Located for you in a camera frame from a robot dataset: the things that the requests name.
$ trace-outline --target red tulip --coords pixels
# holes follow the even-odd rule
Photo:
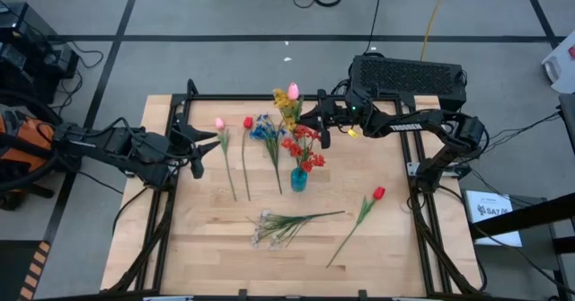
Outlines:
[[[245,120],[243,121],[243,126],[246,127],[247,129],[251,129],[253,126],[253,118],[245,117]]]
[[[381,199],[384,197],[385,194],[385,189],[382,187],[377,187],[377,189],[374,191],[374,199]]]

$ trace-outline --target glass vase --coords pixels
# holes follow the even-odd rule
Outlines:
[[[307,173],[301,167],[296,167],[291,172],[291,190],[301,192],[307,185]]]

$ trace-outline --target pink tulip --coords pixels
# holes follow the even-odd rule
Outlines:
[[[216,118],[217,130],[224,130],[225,127],[226,127],[226,124],[224,123],[224,121],[221,118]]]
[[[297,88],[297,84],[291,83],[287,89],[287,97],[289,100],[297,100],[299,98],[299,89]]]

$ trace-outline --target yellow cable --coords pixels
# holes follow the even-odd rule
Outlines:
[[[438,12],[438,8],[439,8],[439,5],[441,4],[441,1],[443,1],[443,0],[437,1],[437,3],[435,4],[435,8],[433,8],[433,13],[431,13],[431,18],[429,18],[428,29],[425,32],[425,38],[423,39],[423,49],[421,49],[420,61],[423,61],[423,58],[425,57],[425,49],[428,46],[429,32],[431,31],[431,25],[433,24],[433,20],[435,19],[435,14]]]

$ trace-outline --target wooden table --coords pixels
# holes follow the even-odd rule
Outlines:
[[[142,119],[148,131],[164,133],[169,95],[149,96]],[[418,109],[438,106],[436,97],[416,98]],[[305,102],[304,111],[315,105]],[[382,111],[395,114],[392,103],[379,102]],[[243,179],[241,143],[243,119],[269,112],[279,120],[272,102],[192,102],[190,124],[216,131],[214,120],[222,118],[230,130],[229,162],[238,201],[234,202],[221,148],[203,159],[206,171],[194,180],[190,169],[181,171],[172,229],[164,267],[161,293],[166,295],[237,295],[245,288],[250,296],[341,296],[353,297],[365,289],[371,297],[425,296],[420,256],[407,209],[409,197],[400,137],[352,138],[337,129],[332,147],[321,151],[327,164],[309,174],[303,193],[291,191],[289,176],[295,161],[282,149],[279,175],[284,190],[279,194],[270,157],[261,142],[246,140],[245,164],[252,201],[248,201]],[[443,144],[432,134],[422,133],[425,152],[434,155]],[[411,139],[411,154],[415,145]],[[442,185],[459,191],[455,179]],[[364,223],[349,239],[329,269],[325,265],[354,226],[361,201],[377,186],[386,188]],[[139,180],[128,180],[123,203],[142,188]],[[447,254],[476,287],[481,285],[473,243],[464,207],[444,192],[435,195],[438,221]],[[142,247],[152,193],[136,200],[119,219],[111,243],[102,288],[113,285]],[[254,224],[265,208],[281,215],[305,215],[344,210],[322,217],[304,227],[287,249],[268,250],[264,241],[251,246]],[[437,262],[429,249],[434,269]],[[146,287],[151,287],[155,255],[148,263]],[[440,290],[437,271],[434,285]]]

